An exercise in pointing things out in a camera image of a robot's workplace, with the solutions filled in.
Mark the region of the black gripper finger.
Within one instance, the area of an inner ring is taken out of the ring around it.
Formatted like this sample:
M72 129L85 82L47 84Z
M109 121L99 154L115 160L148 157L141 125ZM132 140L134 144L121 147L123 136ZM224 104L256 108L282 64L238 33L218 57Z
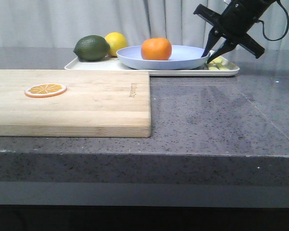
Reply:
M219 47L219 49L217 51L215 51L209 57L209 59L207 60L207 63L209 64L211 61L213 61L214 59L218 58L219 56L234 50L237 45L238 45L237 42L229 40L229 39L226 39L224 41L224 43Z
M205 46L204 52L201 57L205 57L208 55L209 51L213 48L213 46L218 42L218 40L223 36L223 34L217 29L211 29L208 34L208 41Z

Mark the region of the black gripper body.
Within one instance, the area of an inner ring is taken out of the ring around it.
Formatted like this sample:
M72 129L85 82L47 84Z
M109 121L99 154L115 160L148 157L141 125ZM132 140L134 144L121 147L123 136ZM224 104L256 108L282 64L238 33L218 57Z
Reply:
M202 4L196 7L193 14L212 25L212 29L220 31L225 40L237 42L255 58L259 58L263 55L264 48L248 35L248 31L270 5L270 0L232 0L222 14Z

